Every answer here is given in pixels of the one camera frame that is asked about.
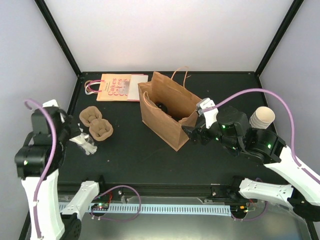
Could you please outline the brown paper bag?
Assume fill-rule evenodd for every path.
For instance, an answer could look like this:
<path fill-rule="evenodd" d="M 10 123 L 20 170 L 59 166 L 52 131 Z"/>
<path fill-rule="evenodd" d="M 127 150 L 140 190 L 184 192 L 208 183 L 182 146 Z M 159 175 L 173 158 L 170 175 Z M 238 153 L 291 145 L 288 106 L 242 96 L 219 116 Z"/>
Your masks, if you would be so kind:
<path fill-rule="evenodd" d="M 175 73 L 168 77 L 155 71 L 151 81 L 138 84 L 138 93 L 142 122 L 178 151 L 189 140 L 182 127 L 196 125 L 196 105 L 201 99 L 184 84 L 175 82 L 174 76 Z M 159 109 L 156 102 L 163 103 L 168 113 Z"/>

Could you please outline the brown pulp cup carrier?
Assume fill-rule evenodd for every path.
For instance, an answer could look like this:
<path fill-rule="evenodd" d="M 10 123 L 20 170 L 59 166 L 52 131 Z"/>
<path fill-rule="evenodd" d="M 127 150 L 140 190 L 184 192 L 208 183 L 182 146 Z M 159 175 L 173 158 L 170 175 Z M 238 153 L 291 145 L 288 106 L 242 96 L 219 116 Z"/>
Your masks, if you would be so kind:
<path fill-rule="evenodd" d="M 96 106 L 89 106 L 82 110 L 79 119 L 84 126 L 88 127 L 89 133 L 94 140 L 102 142 L 113 134 L 111 123 L 103 119 L 102 113 Z"/>

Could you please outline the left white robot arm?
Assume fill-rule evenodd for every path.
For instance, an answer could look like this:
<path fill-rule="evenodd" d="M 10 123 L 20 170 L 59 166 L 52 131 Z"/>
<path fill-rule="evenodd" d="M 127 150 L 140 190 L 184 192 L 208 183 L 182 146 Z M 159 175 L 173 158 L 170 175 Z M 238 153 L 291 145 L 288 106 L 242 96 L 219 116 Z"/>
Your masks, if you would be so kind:
<path fill-rule="evenodd" d="M 64 209 L 58 198 L 59 169 L 63 164 L 66 144 L 77 144 L 87 156 L 97 151 L 92 138 L 84 133 L 71 115 L 55 99 L 43 104 L 29 99 L 24 102 L 32 111 L 32 131 L 14 161 L 17 175 L 27 196 L 32 240 L 77 240 L 82 218 L 95 199 L 103 199 L 106 185 L 94 180 L 81 183 L 79 190 Z"/>

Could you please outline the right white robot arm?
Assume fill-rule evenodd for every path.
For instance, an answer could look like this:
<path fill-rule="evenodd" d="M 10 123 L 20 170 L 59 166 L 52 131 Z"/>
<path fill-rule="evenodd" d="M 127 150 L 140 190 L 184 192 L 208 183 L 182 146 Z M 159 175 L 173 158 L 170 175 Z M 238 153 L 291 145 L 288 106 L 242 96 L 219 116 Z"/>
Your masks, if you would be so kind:
<path fill-rule="evenodd" d="M 226 189 L 228 198 L 234 202 L 256 199 L 278 204 L 305 220 L 319 222 L 319 175 L 293 157 L 290 147 L 275 132 L 254 128 L 247 115 L 232 106 L 222 110 L 214 107 L 210 98 L 196 104 L 200 122 L 182 127 L 188 138 L 203 145 L 215 141 L 231 155 L 253 161 L 285 181 L 280 184 L 234 176 Z"/>

